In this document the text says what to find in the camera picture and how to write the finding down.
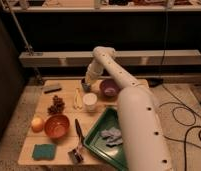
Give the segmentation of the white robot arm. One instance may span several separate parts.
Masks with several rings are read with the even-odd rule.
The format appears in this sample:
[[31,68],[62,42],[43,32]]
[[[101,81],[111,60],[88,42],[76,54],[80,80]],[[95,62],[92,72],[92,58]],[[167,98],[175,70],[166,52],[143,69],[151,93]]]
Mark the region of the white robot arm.
[[86,84],[94,84],[106,70],[121,89],[117,111],[129,171],[174,171],[157,114],[156,97],[115,61],[114,48],[97,46],[92,55]]

